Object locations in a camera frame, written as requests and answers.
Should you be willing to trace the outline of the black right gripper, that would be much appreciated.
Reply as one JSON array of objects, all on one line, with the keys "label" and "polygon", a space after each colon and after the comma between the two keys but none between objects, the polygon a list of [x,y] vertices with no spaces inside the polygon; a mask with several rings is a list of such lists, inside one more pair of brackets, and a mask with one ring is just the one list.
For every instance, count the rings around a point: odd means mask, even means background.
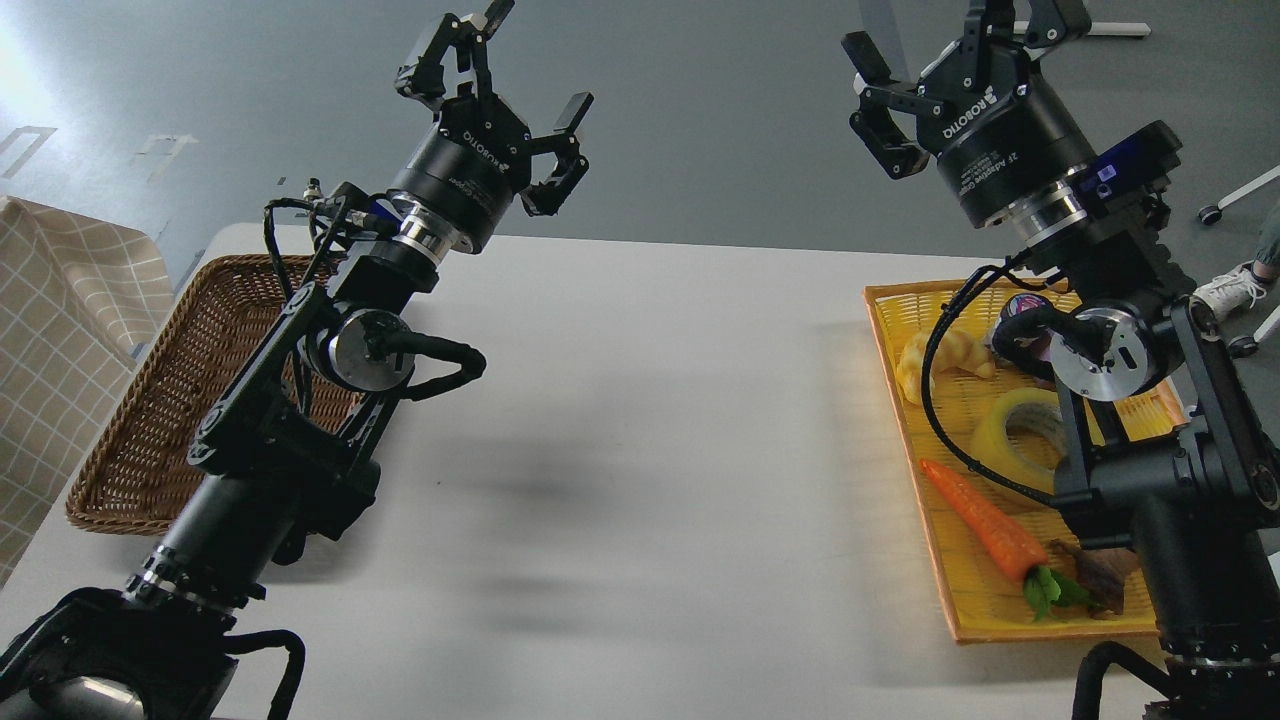
[{"label": "black right gripper", "polygon": [[[919,85],[893,79],[868,32],[842,37],[859,97],[850,128],[892,179],[922,172],[933,155],[975,228],[1096,156],[1039,61],[1025,50],[1088,35],[1085,4],[1030,1],[1029,8],[1027,29],[1016,40],[1012,1],[972,1],[961,46],[952,42],[922,73],[924,94]],[[987,79],[964,83],[965,70],[987,69]],[[923,149],[899,128],[893,111],[923,117],[916,122]]]}]

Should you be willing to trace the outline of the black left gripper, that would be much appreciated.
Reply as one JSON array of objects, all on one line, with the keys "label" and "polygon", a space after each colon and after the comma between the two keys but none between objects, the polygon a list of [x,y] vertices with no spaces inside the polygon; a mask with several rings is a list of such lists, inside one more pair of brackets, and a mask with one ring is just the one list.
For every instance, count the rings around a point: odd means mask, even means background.
[{"label": "black left gripper", "polygon": [[[401,205],[419,202],[447,222],[463,236],[461,251],[472,255],[485,249],[518,191],[527,215],[553,217],[589,169],[576,132],[594,102],[591,92],[572,95],[550,133],[531,141],[530,152],[529,124],[493,92],[488,45],[513,9],[513,1],[492,1],[481,15],[444,14],[396,73],[399,96],[439,111],[389,196]],[[474,79],[445,100],[448,51],[457,72]],[[529,186],[530,155],[547,154],[556,158],[550,174]]]}]

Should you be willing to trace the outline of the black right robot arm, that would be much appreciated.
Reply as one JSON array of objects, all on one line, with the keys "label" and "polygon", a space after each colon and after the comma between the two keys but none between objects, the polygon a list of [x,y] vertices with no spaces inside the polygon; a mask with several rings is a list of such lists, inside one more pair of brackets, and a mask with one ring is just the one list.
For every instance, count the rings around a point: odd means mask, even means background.
[{"label": "black right robot arm", "polygon": [[1277,716],[1277,446],[1235,368],[1256,342],[1158,234],[1180,140],[1156,120],[1097,151],[1041,58],[1080,1],[973,1],[914,81],[844,37],[849,124],[892,178],[929,160],[977,227],[1023,249],[965,281],[865,293],[943,611],[964,642],[1088,638],[1071,703],[1111,667],[1147,719]]}]

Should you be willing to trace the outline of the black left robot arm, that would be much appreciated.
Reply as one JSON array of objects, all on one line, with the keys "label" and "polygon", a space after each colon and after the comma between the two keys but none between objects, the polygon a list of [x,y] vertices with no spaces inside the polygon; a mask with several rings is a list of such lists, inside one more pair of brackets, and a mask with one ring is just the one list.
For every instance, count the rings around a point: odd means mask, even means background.
[{"label": "black left robot arm", "polygon": [[310,536],[338,539],[372,505],[376,448],[398,404],[476,380],[476,348],[412,331],[402,314],[452,251],[481,252],[513,201],[556,214],[588,172],[573,95],[535,136],[494,91],[488,47],[511,1],[447,14],[397,70],[431,128],[390,188],[311,182],[264,209],[279,315],[195,432],[204,480],[123,591],[81,588],[3,656],[5,719],[210,719],[238,660],[284,650],[269,717],[289,716],[305,667],[288,630],[236,634],[270,562]]}]

